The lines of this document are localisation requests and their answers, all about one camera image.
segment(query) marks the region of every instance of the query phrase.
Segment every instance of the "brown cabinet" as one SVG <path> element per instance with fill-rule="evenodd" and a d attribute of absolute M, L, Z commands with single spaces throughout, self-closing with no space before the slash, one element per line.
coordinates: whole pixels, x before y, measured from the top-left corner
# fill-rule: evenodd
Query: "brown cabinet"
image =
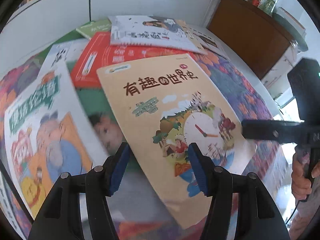
<path fill-rule="evenodd" d="M 272 17 L 245 0 L 221 0 L 207 29 L 236 52 L 259 79 L 293 41 Z"/>

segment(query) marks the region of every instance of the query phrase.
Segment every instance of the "hand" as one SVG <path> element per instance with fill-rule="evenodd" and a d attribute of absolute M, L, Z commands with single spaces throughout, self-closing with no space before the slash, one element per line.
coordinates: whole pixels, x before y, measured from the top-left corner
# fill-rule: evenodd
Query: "hand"
<path fill-rule="evenodd" d="M 303 176 L 303 166 L 300 162 L 295 160 L 292 163 L 292 194 L 297 200 L 303 200 L 306 199 L 307 195 L 311 194 L 311 181 L 309 179 L 306 179 Z M 320 162 L 316 164 L 316 166 L 313 168 L 311 176 L 313 178 L 316 178 L 320 175 Z"/>

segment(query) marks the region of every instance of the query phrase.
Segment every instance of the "child's face illustration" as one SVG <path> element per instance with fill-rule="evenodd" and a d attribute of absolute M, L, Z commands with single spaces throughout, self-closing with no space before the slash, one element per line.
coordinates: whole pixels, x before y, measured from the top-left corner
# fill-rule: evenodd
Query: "child's face illustration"
<path fill-rule="evenodd" d="M 100 122 L 94 126 L 99 139 L 108 151 L 116 152 L 122 143 L 123 133 L 117 123 L 106 115 L 100 117 Z"/>

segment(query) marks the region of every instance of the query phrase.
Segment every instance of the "white book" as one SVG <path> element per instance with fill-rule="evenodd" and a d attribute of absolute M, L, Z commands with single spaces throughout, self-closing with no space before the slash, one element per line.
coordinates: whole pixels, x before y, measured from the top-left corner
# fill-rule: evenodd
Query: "white book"
<path fill-rule="evenodd" d="M 87 173 L 108 157 L 62 61 L 7 108 L 4 138 L 12 181 L 33 218 L 61 173 Z"/>
<path fill-rule="evenodd" d="M 206 54 L 182 20 L 143 15 L 114 16 L 109 19 L 112 22 L 111 45 L 166 47 Z"/>

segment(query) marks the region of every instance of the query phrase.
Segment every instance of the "green book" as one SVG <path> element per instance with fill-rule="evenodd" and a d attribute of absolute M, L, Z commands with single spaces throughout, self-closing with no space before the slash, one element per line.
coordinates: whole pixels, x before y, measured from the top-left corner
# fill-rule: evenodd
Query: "green book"
<path fill-rule="evenodd" d="M 76 28 L 76 31 L 88 40 L 91 40 L 91 38 L 94 36 L 96 32 L 108 32 L 110 30 L 111 22 L 108 18 L 97 22 L 90 22 L 88 24 Z"/>

